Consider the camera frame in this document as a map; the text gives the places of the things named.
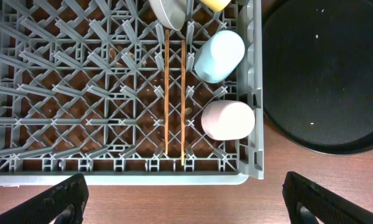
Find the yellow plastic bowl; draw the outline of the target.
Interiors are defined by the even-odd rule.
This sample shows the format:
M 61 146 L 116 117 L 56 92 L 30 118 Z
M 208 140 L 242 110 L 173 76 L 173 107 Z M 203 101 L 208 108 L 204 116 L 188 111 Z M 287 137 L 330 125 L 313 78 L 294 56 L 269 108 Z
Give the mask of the yellow plastic bowl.
M 204 5 L 208 6 L 212 11 L 222 11 L 231 0 L 200 0 Z

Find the light blue plastic cup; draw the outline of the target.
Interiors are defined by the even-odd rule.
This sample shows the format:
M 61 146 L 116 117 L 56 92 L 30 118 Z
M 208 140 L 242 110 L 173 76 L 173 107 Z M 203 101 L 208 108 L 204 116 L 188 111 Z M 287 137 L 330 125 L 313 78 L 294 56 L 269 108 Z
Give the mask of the light blue plastic cup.
M 219 83 L 233 72 L 244 54 L 241 36 L 231 30 L 221 30 L 196 52 L 193 68 L 201 80 Z

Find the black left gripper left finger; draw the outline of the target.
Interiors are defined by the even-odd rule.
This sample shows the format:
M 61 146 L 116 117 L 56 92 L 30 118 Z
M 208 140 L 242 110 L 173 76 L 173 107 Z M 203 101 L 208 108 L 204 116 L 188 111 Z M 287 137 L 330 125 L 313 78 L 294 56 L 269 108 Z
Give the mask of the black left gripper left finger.
M 0 214 L 0 223 L 83 222 L 89 192 L 83 174 L 75 174 L 28 201 Z

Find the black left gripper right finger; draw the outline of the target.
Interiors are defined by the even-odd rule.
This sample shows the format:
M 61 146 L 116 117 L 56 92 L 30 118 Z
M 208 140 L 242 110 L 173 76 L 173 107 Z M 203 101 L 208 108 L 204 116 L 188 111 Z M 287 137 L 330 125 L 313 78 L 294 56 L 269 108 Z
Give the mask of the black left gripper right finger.
M 373 223 L 373 213 L 289 171 L 282 189 L 290 222 Z

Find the grey round plate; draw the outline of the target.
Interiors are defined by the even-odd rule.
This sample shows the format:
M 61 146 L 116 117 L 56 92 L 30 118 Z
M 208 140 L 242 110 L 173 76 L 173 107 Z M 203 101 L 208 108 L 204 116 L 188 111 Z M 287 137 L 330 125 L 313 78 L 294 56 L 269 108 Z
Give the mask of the grey round plate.
M 149 0 L 149 4 L 163 26 L 173 30 L 181 30 L 187 12 L 186 0 Z

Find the pink plastic cup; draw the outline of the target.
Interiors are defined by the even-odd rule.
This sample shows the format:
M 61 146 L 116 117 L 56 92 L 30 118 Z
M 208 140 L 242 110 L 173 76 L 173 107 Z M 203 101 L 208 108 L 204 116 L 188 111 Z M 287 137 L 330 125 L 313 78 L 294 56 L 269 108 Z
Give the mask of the pink plastic cup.
M 242 139 L 253 131 L 255 123 L 253 109 L 241 101 L 213 101 L 201 115 L 203 131 L 217 141 Z

